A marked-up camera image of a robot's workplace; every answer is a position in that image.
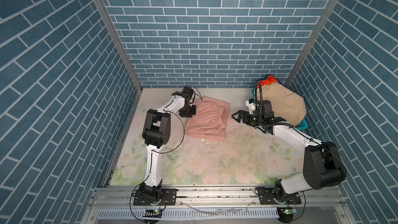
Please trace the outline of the pink shorts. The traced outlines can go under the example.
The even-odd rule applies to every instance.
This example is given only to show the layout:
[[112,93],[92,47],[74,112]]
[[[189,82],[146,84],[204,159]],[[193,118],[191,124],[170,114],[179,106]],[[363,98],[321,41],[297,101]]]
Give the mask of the pink shorts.
[[196,114],[186,124],[186,135],[197,139],[225,141],[230,104],[204,96],[202,99],[196,99],[194,105]]

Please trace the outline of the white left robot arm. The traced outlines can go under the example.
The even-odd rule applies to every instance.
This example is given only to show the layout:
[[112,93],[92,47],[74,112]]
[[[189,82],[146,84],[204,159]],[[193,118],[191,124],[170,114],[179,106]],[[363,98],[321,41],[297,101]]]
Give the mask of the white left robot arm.
[[166,154],[164,146],[171,137],[171,123],[174,115],[179,120],[191,118],[196,114],[193,105],[196,93],[190,86],[176,91],[160,108],[148,110],[144,122],[142,136],[147,146],[147,170],[143,184],[156,188],[161,186],[161,155]]

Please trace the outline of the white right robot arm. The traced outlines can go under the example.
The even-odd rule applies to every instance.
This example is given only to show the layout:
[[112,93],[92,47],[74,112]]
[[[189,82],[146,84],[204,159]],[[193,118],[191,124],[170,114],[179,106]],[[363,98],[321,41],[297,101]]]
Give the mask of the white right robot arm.
[[263,117],[258,113],[240,110],[231,117],[238,123],[283,139],[304,155],[302,172],[277,181],[275,193],[291,195],[336,186],[345,181],[347,170],[334,143],[306,136],[284,118],[272,114]]

